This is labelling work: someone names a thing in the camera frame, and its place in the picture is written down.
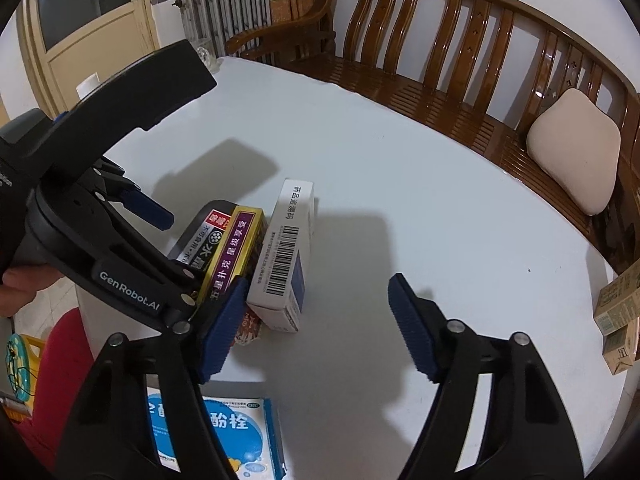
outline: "blue and white box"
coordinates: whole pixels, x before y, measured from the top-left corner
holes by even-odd
[[[314,183],[285,180],[255,267],[247,304],[273,330],[298,332],[316,207]]]
[[[147,388],[160,462],[180,471],[164,418],[160,390]],[[216,435],[241,480],[282,480],[282,446],[269,399],[203,397]]]

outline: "table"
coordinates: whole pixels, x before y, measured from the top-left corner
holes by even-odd
[[[166,233],[133,219],[165,251],[209,200],[268,215],[284,178],[316,183],[302,332],[263,331],[233,348],[207,385],[274,400],[289,478],[395,479],[401,471],[436,386],[415,370],[388,307],[395,272],[477,333],[527,332],[589,466],[607,431],[609,440],[617,434],[635,384],[612,377],[602,358],[593,302],[613,274],[587,240],[481,156],[356,94],[235,58],[216,79],[215,90],[108,156],[174,212]],[[94,348],[116,330],[148,333],[86,295],[81,303]],[[478,453],[483,379],[460,466]]]

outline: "wooden bench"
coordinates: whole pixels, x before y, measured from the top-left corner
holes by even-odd
[[[402,46],[418,0],[402,0],[399,4],[382,66],[378,66],[378,59],[396,0],[377,0],[372,12],[373,0],[358,0],[346,30],[342,57],[335,55],[332,13],[335,1],[315,0],[311,10],[298,20],[242,32],[229,40],[228,51],[239,53],[245,59],[269,62],[335,83],[464,144],[547,200],[594,244],[617,272],[622,272],[640,257],[639,199],[636,196],[640,182],[640,149],[634,150],[640,100],[631,82],[598,50],[561,23],[517,0],[473,0],[450,81],[445,90],[439,90],[438,82],[463,0],[446,1],[421,81],[397,73]],[[499,16],[490,56],[481,74],[477,97],[472,103],[466,103],[465,95],[492,9],[498,9]],[[544,37],[526,106],[517,126],[510,128],[488,115],[487,110],[510,48],[517,16],[542,26]],[[558,69],[561,76],[552,80],[560,41],[568,46],[568,51]],[[361,54],[356,59],[360,42]],[[619,116],[611,116],[622,136],[616,188],[607,209],[594,217],[585,215],[530,159],[525,144],[528,129],[543,107],[552,104],[568,88],[576,88],[583,67],[587,72],[580,89],[593,103],[596,103],[603,77],[607,75],[620,85],[624,99]]]

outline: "beige cushion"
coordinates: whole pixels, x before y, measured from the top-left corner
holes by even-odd
[[[587,215],[606,208],[613,193],[620,131],[574,88],[536,119],[527,151]]]

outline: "blue gripper pad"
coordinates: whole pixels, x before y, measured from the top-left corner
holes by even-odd
[[[419,372],[435,381],[440,372],[435,357],[435,342],[418,312],[419,298],[414,294],[402,274],[389,280],[389,306]]]
[[[137,189],[123,190],[119,198],[125,209],[161,231],[167,231],[174,225],[174,215],[171,211]]]
[[[229,355],[238,327],[242,323],[248,292],[249,282],[247,279],[235,278],[220,313],[202,341],[202,362],[197,370],[200,384],[206,383],[212,375],[222,370],[222,365]]]

